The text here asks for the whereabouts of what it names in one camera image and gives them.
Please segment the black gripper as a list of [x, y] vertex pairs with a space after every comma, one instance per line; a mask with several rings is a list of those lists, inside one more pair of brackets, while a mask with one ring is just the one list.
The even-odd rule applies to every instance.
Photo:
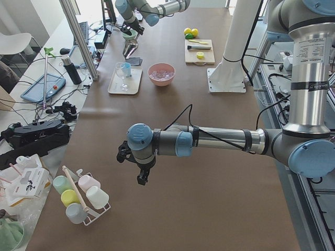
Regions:
[[146, 153], [143, 151], [132, 151], [135, 163], [141, 170], [137, 176], [137, 182], [140, 185], [145, 185], [148, 182], [150, 170], [156, 163], [156, 156], [152, 153]]
[[139, 25], [139, 22], [137, 19], [132, 23], [127, 23], [126, 21], [123, 22], [121, 26], [121, 32], [123, 32], [124, 34], [128, 36], [131, 36], [132, 35], [131, 29], [135, 30], [140, 35], [143, 35], [144, 28]]

